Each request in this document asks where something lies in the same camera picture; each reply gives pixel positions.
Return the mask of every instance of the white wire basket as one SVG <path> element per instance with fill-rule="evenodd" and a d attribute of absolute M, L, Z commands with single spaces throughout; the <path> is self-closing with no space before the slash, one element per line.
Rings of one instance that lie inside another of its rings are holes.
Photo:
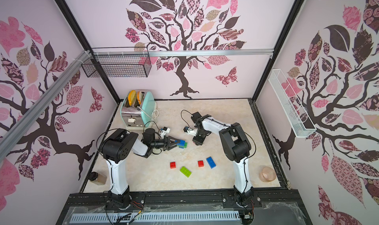
<path fill-rule="evenodd" d="M 282 70 L 272 70 L 268 81 L 274 89 L 296 137 L 305 138 L 315 132 L 316 128 L 314 123 L 309 118 L 306 109 L 302 105 L 301 99 L 293 90 Z"/>

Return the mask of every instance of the marble table surface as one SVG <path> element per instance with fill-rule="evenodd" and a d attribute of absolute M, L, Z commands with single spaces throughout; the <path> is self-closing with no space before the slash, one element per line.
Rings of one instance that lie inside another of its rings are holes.
<path fill-rule="evenodd" d="M 159 110 L 159 117 L 157 118 L 158 127 L 171 128 L 168 135 L 185 140 L 188 142 L 188 145 L 185 149 L 175 147 L 159 155 L 151 154 L 148 158 L 130 153 L 126 162 L 126 178 L 130 191 L 233 188 L 235 180 L 234 169 L 232 161 L 229 161 L 225 156 L 220 136 L 212 133 L 206 137 L 203 145 L 196 146 L 192 142 L 193 136 L 183 132 L 186 123 L 180 117 L 182 109 L 186 109 L 191 113 L 198 111 L 201 115 L 209 114 L 225 123 L 238 122 L 243 130 L 253 137 L 257 145 L 256 154 L 249 158 L 249 176 L 253 186 L 280 186 L 277 178 L 268 183 L 262 182 L 259 179 L 259 172 L 263 167 L 273 168 L 273 166 L 247 99 L 169 100 L 156 102 L 157 109 Z M 111 123 L 110 129 L 125 128 L 119 109 Z M 191 120 L 191 115 L 183 112 L 183 118 L 193 128 L 194 124 Z M 134 132 L 140 134 L 139 139 L 142 138 L 142 131 Z M 250 151 L 250 154 L 252 154 L 254 152 L 254 144 L 249 137 L 248 139 L 252 145 Z M 216 167 L 213 169 L 210 168 L 206 161 L 206 158 L 209 156 L 212 157 L 216 164 Z M 198 167 L 198 160 L 203 160 L 204 167 Z M 170 162 L 176 162 L 175 169 L 170 168 Z M 189 178 L 179 171 L 182 166 L 185 166 L 192 172 Z M 108 167 L 102 156 L 99 155 L 92 171 L 106 175 L 107 183 L 99 186 L 88 181 L 84 192 L 103 192 L 109 190 L 110 177 Z"/>

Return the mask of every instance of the butterfly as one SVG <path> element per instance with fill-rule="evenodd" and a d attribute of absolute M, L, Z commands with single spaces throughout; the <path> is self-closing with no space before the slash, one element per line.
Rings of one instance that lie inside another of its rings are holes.
<path fill-rule="evenodd" d="M 100 102 L 103 100 L 103 97 L 101 94 L 98 94 L 97 91 L 93 89 L 93 87 L 91 87 L 91 93 L 95 101 L 89 107 L 89 112 L 93 112 L 95 110 L 100 111 L 102 109 Z"/>
<path fill-rule="evenodd" d="M 220 80 L 220 81 L 222 81 L 222 84 L 224 84 L 225 87 L 227 87 L 226 85 L 228 85 L 230 83 L 229 80 L 232 81 L 232 82 L 234 82 L 234 81 L 238 82 L 237 81 L 237 76 L 235 75 L 237 73 L 236 68 L 237 68 L 237 66 L 234 67 L 233 69 L 231 69 L 231 71 L 229 72 L 228 76 L 218 75 L 215 78 L 218 79 L 218 80 Z"/>

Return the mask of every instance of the wallpaper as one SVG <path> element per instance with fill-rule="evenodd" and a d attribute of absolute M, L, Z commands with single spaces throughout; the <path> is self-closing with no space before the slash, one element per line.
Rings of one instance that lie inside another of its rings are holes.
<path fill-rule="evenodd" d="M 83 52 L 54 0 L 18 1 L 22 7 L 0 12 L 1 137 Z M 44 8 L 31 13 L 27 5 L 35 3 Z M 40 22 L 35 12 L 46 20 Z M 101 79 L 89 79 L 79 70 L 69 80 L 0 162 L 2 222 L 56 222 L 68 195 L 78 192 L 95 154 L 93 142 L 115 107 Z"/>
<path fill-rule="evenodd" d="M 307 109 L 316 132 L 295 137 L 269 84 L 258 99 L 313 224 L 377 223 L 378 31 L 379 0 L 308 0 L 274 68 L 284 72 L 282 87 L 293 87 L 288 97 L 295 109 Z"/>

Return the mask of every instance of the black wire basket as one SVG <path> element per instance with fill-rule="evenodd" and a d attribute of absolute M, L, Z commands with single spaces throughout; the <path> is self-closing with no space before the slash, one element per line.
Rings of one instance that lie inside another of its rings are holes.
<path fill-rule="evenodd" d="M 120 54 L 120 52 L 94 53 L 108 77 L 147 77 L 151 69 L 149 52 L 143 54 Z M 90 58 L 83 62 L 82 68 L 87 77 L 100 77 Z"/>

